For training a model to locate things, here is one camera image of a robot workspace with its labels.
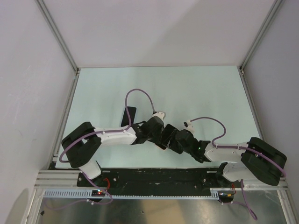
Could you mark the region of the blue smartphone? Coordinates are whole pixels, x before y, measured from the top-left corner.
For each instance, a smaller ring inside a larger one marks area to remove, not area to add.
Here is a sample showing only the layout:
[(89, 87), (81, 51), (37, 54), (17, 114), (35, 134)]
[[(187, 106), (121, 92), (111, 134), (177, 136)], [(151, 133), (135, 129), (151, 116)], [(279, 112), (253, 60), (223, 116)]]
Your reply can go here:
[(136, 115), (136, 107), (128, 106), (124, 109), (124, 113), (121, 120), (121, 127), (128, 126), (130, 123), (134, 122)]

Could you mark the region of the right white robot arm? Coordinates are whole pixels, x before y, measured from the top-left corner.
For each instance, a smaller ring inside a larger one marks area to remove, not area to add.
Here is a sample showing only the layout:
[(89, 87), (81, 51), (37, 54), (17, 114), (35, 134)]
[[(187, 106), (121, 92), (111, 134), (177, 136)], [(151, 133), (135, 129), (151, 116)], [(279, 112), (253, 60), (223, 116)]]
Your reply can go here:
[(163, 149), (187, 153), (200, 163), (220, 162), (216, 181), (221, 187), (250, 179), (277, 186), (287, 161), (282, 152), (257, 137), (231, 146), (216, 145), (211, 141), (197, 140), (188, 127), (178, 130), (170, 124), (164, 128), (160, 143)]

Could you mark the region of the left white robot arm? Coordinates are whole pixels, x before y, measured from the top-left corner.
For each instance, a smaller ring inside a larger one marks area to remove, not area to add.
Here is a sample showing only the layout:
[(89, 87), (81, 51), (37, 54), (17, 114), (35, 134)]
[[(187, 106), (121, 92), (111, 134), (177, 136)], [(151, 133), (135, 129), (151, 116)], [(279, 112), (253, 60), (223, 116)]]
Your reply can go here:
[(160, 112), (141, 125), (131, 124), (120, 130), (96, 129), (84, 122), (62, 140), (62, 147), (71, 167), (83, 172), (91, 185), (99, 186), (104, 177), (93, 155), (100, 147), (143, 144), (159, 137), (163, 128), (164, 114)]

